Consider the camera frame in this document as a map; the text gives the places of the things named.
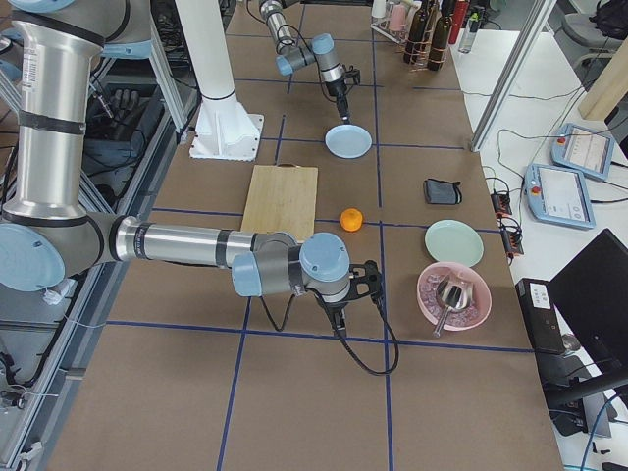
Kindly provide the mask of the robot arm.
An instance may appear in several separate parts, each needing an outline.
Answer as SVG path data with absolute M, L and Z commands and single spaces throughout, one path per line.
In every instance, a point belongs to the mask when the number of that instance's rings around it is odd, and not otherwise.
M 284 9 L 295 1 L 259 1 L 258 9 L 261 21 L 267 26 L 274 40 L 277 57 L 276 65 L 282 76 L 315 64 L 321 83 L 327 94 L 336 104 L 340 121 L 344 125 L 351 123 L 348 94 L 349 80 L 353 85 L 360 83 L 360 71 L 353 66 L 346 66 L 339 58 L 335 42 L 328 33 L 314 36 L 311 40 L 301 37 L 299 30 L 291 26 Z
M 336 235 L 295 237 L 169 226 L 85 206 L 82 185 L 88 94 L 93 63 L 150 56 L 150 1 L 9 1 L 12 23 L 23 39 L 23 78 L 18 109 L 19 146 L 12 197 L 1 200 L 1 285 L 17 291 L 52 288 L 108 262 L 132 259 L 230 270 L 236 292 L 264 299 L 312 292 L 335 337 L 346 341 L 345 306 L 370 296 L 383 319 L 381 282 L 373 261 L 350 264 Z M 200 122 L 194 157 L 251 161 L 264 118 L 249 114 L 236 97 L 219 1 L 175 1 L 186 47 L 198 79 Z M 359 69 L 340 60 L 325 33 L 299 39 L 285 10 L 299 1 L 259 1 L 263 24 L 277 48 L 281 74 L 314 64 L 338 109 L 344 130 L 365 131 L 350 121 L 348 94 Z M 288 302 L 288 312 L 292 300 Z

